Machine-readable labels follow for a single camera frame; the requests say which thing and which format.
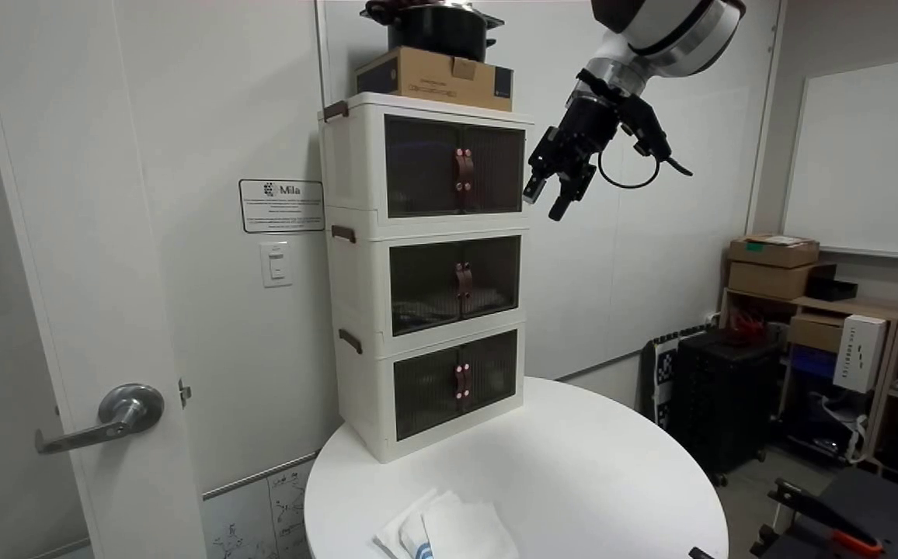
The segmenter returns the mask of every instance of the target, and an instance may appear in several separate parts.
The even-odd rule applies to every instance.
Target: door handle
[[[99,401],[99,426],[75,431],[75,436],[60,436],[53,441],[44,441],[44,431],[36,429],[34,446],[36,454],[62,454],[75,446],[117,441],[117,437],[140,436],[159,426],[163,414],[165,414],[165,397],[159,387],[142,384],[142,383],[129,383],[129,384],[111,387]]]

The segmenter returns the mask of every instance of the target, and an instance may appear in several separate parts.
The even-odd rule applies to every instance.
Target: cardboard box
[[[794,237],[739,237],[724,255],[728,260],[763,266],[807,266],[822,260],[822,241]]]
[[[359,91],[512,111],[510,68],[413,46],[399,46],[360,68]]]
[[[813,266],[730,265],[728,288],[752,297],[794,301],[807,288]]]
[[[834,384],[870,394],[881,376],[882,339],[887,320],[852,314],[845,320]]]
[[[796,314],[787,341],[835,354],[841,347],[841,325],[845,320],[835,316]]]

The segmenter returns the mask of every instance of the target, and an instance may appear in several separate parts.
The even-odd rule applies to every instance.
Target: white drawer cabinet
[[[394,461],[512,409],[525,124],[364,94],[319,142],[345,422]]]

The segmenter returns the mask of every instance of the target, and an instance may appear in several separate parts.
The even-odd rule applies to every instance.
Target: sign
[[[317,234],[322,231],[322,187],[306,181],[239,181],[245,234]]]

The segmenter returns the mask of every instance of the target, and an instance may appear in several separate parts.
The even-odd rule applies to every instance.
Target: drawer
[[[519,307],[519,237],[388,248],[392,333]]]
[[[516,333],[394,363],[399,441],[516,394]]]
[[[522,212],[522,130],[385,116],[388,217]]]

